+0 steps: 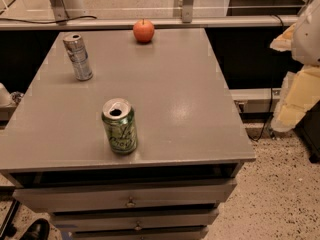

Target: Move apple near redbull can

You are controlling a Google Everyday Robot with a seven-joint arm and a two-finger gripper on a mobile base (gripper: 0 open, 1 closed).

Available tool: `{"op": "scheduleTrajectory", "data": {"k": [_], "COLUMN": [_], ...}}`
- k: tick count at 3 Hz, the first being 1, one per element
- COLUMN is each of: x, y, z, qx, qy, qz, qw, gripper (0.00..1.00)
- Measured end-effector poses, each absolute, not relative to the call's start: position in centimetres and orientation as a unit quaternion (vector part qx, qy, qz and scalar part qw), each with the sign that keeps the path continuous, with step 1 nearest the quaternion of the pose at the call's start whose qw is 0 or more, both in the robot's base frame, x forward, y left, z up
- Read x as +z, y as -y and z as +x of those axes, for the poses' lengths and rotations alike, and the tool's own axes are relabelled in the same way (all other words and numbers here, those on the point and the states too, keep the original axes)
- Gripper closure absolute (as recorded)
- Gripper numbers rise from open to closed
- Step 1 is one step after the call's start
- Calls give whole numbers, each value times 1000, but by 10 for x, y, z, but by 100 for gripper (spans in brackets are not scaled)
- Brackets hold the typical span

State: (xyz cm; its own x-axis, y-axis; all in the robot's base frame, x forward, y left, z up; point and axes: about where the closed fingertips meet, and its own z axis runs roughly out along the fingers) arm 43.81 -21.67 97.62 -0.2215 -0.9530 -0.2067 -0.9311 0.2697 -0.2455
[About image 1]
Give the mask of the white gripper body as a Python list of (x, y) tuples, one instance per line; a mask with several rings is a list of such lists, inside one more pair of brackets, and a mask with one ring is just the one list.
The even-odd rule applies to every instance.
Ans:
[(313, 0), (299, 16), (291, 52), (293, 59), (304, 65), (320, 65), (320, 0)]

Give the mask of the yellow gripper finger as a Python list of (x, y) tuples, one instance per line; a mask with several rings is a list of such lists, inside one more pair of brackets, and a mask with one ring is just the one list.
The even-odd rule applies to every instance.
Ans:
[(297, 73), (288, 72), (283, 79), (280, 100), (273, 113), (271, 128), (277, 132), (293, 129), (319, 101), (319, 66), (304, 65)]
[(271, 42), (270, 48), (279, 52), (290, 51), (295, 26), (296, 24), (292, 24), (282, 34), (275, 38)]

